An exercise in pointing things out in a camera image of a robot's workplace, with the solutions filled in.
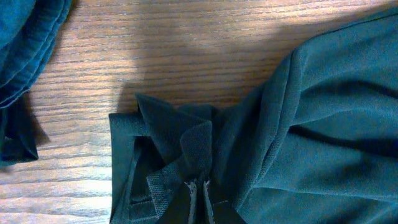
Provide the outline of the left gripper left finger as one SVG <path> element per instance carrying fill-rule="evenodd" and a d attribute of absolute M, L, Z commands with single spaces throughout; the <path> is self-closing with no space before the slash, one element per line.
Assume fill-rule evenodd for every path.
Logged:
<path fill-rule="evenodd" d="M 156 221 L 156 224 L 195 224 L 197 205 L 197 185 L 195 182 L 184 182 L 166 211 Z"/>

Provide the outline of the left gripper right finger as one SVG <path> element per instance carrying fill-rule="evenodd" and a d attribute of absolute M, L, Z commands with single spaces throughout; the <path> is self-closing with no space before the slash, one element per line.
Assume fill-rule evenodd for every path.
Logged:
<path fill-rule="evenodd" d="M 246 224 L 220 187 L 211 180 L 203 183 L 203 196 L 206 224 Z"/>

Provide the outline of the black t-shirt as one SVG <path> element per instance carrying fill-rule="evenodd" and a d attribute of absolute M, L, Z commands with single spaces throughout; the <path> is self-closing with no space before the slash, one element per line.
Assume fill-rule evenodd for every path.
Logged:
<path fill-rule="evenodd" d="M 184 182 L 246 223 L 397 222 L 397 9 L 315 36 L 225 109 L 137 95 L 109 116 L 111 223 L 156 223 Z"/>

